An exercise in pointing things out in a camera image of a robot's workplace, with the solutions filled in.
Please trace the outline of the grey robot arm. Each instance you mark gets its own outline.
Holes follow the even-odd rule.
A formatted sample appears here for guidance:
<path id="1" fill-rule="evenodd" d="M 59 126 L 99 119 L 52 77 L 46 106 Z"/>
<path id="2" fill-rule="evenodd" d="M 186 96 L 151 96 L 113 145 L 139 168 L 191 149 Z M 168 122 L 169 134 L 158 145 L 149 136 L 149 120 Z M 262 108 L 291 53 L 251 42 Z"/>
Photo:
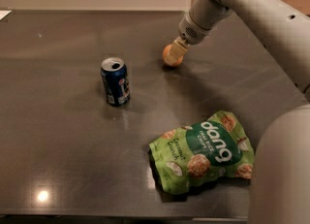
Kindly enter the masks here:
<path id="1" fill-rule="evenodd" d="M 281 0 L 196 0 L 179 24 L 165 63 L 172 66 L 234 12 L 272 59 L 282 76 L 305 98 L 310 90 L 309 17 Z M 258 143 L 249 192 L 248 224 L 309 224 L 310 106 L 282 114 Z"/>

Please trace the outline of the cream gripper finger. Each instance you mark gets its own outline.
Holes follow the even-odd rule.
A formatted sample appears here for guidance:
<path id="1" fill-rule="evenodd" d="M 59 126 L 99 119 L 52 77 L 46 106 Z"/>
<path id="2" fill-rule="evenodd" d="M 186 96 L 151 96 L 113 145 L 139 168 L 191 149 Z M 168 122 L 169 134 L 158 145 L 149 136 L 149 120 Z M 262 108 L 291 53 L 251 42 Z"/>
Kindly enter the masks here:
<path id="1" fill-rule="evenodd" d="M 186 41 L 180 37 L 176 38 L 171 44 L 170 54 L 168 58 L 169 63 L 173 63 L 179 57 L 184 56 L 187 51 L 188 45 Z"/>

